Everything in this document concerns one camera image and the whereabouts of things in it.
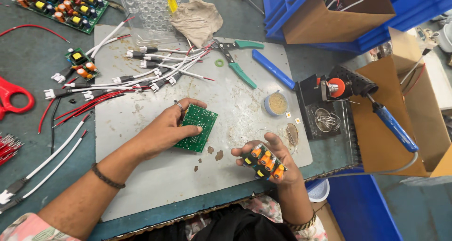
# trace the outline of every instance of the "blue soldering iron handle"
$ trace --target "blue soldering iron handle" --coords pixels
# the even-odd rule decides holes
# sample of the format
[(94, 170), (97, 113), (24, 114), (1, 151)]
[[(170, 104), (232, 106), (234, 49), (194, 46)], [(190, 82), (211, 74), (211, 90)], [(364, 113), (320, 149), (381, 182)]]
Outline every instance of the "blue soldering iron handle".
[(259, 51), (253, 49), (253, 58), (262, 66), (264, 66), (269, 72), (276, 76), (281, 82), (283, 82), (291, 90), (295, 87), (295, 82), (291, 80), (287, 75), (284, 74), (276, 65), (274, 65), (270, 60), (268, 60)]
[(385, 106), (374, 111), (378, 117), (385, 123), (385, 125), (392, 131), (392, 133), (399, 139), (404, 147), (410, 152), (414, 153), (419, 150), (419, 147), (408, 136), (405, 130), (400, 126), (397, 120), (392, 116)]

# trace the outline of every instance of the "green handle pliers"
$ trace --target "green handle pliers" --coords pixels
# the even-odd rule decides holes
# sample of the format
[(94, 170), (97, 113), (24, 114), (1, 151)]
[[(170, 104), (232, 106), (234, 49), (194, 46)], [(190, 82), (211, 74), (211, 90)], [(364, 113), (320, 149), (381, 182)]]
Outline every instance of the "green handle pliers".
[(256, 89), (256, 84), (245, 74), (245, 72), (243, 72), (242, 68), (240, 68), (240, 65), (234, 62), (234, 59), (229, 53), (229, 50), (245, 48), (263, 49), (264, 45), (252, 41), (235, 41), (234, 43), (223, 43), (219, 42), (217, 39), (213, 39), (213, 41), (214, 42), (212, 43), (212, 46), (216, 49), (219, 49), (223, 53), (223, 55), (226, 57), (226, 60), (229, 62), (229, 67), (235, 72), (235, 74), (237, 74), (251, 88)]

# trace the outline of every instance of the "gray work mat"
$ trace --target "gray work mat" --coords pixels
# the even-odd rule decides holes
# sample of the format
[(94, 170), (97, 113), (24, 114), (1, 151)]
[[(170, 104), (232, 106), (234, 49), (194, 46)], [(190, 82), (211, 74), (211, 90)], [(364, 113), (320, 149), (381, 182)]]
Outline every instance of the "gray work mat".
[[(99, 25), (94, 30), (96, 44), (110, 33), (114, 27)], [(124, 28), (118, 33), (129, 33)], [(233, 39), (218, 38), (221, 42)], [(291, 77), (286, 52), (282, 45), (263, 43), (263, 53), (270, 61)], [(161, 48), (188, 49), (186, 42), (162, 44)], [(111, 83), (116, 76), (136, 75), (149, 69), (139, 68), (138, 59), (125, 57), (127, 49), (138, 48), (128, 40), (120, 40), (102, 47), (96, 55), (96, 66), (101, 75), (96, 84)], [(251, 49), (237, 49), (230, 53), (243, 71), (257, 84), (253, 90), (247, 86), (228, 67), (225, 58), (218, 50), (212, 50), (189, 71), (212, 78), (216, 81), (182, 76), (174, 86), (165, 85), (154, 93), (127, 93), (96, 106), (96, 161), (99, 162), (127, 140), (138, 134), (173, 100), (184, 97), (196, 98), (207, 103), (207, 109), (218, 114), (217, 121), (202, 153), (170, 148), (160, 156), (140, 164), (102, 215), (103, 221), (138, 213), (209, 192), (218, 191), (254, 180), (254, 171), (236, 166), (236, 157), (230, 154), (231, 148), (242, 147), (247, 141), (264, 140), (268, 129), (277, 133), (289, 146), (284, 128), (288, 123), (301, 119), (297, 96), (276, 80), (267, 70), (255, 62)], [(214, 61), (223, 59), (223, 67)], [(263, 107), (265, 97), (280, 90), (289, 101), (291, 118), (285, 115), (272, 117)], [(296, 124), (299, 134), (297, 151), (292, 154), (298, 167), (312, 163), (303, 123)]]

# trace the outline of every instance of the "bracelet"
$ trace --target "bracelet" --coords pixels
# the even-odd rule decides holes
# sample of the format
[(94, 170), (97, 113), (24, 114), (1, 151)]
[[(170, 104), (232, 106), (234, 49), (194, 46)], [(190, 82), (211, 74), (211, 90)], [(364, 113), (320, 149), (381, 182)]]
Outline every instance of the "bracelet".
[(115, 187), (117, 189), (122, 189), (122, 188), (126, 187), (126, 184), (115, 183), (112, 180), (110, 180), (108, 177), (106, 177), (105, 175), (100, 173), (100, 171), (97, 169), (97, 163), (93, 163), (91, 165), (91, 170), (94, 172), (94, 174), (96, 174), (96, 176), (98, 176), (100, 178), (100, 180), (104, 181), (106, 184), (108, 184), (111, 187)]
[(302, 225), (291, 224), (291, 223), (288, 223), (288, 222), (287, 222), (286, 220), (284, 220), (284, 219), (283, 219), (283, 222), (289, 227), (289, 229), (290, 229), (291, 231), (297, 232), (297, 231), (302, 231), (302, 230), (305, 230), (305, 229), (311, 227), (311, 226), (314, 224), (314, 222), (315, 222), (316, 219), (317, 219), (317, 215), (315, 214), (315, 211), (314, 211), (314, 215), (312, 216), (311, 220), (309, 220), (309, 221), (308, 221), (307, 223), (305, 223), (305, 224), (302, 224)]

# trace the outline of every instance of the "green washer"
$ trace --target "green washer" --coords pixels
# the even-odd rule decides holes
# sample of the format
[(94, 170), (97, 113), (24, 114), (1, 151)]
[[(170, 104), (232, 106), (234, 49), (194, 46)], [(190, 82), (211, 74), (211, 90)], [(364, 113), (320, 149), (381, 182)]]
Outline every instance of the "green washer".
[(223, 61), (223, 59), (217, 59), (215, 61), (215, 66), (217, 66), (217, 67), (223, 67), (224, 64), (225, 64), (225, 62)]

